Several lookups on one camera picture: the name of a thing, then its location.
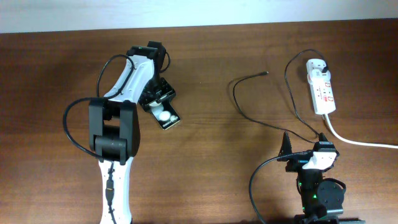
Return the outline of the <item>black smartphone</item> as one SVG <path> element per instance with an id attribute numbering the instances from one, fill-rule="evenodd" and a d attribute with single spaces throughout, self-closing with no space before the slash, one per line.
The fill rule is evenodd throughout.
<path id="1" fill-rule="evenodd" d="M 181 118 L 168 101 L 153 102 L 149 105 L 150 113 L 163 130 L 170 129 L 180 122 Z"/>

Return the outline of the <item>white power strip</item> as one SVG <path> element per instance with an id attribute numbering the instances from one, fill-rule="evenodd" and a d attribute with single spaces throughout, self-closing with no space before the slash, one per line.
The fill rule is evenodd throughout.
<path id="1" fill-rule="evenodd" d="M 310 91 L 315 114 L 330 114 L 336 110 L 330 81 L 313 80 L 310 82 Z"/>

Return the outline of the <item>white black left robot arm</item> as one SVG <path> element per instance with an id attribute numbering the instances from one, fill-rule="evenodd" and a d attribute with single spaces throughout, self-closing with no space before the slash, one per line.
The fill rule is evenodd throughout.
<path id="1" fill-rule="evenodd" d="M 89 103 L 89 145 L 98 160 L 103 186 L 101 223 L 132 223 L 129 177 L 141 134 L 137 108 L 150 113 L 163 130 L 181 118 L 170 102 L 176 92 L 161 77 L 170 55 L 160 42 L 133 46 L 123 56 L 126 66 L 104 97 Z"/>

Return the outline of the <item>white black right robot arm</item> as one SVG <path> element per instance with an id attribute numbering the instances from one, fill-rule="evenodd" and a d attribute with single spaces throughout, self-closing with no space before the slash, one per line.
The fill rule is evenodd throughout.
<path id="1" fill-rule="evenodd" d="M 294 216 L 294 223 L 365 223 L 358 218 L 340 218 L 346 185 L 340 180 L 324 177 L 339 155 L 324 134 L 319 135 L 311 150 L 294 153 L 289 135 L 284 133 L 278 161 L 287 163 L 286 172 L 297 174 L 296 187 L 302 201 L 303 214 Z"/>

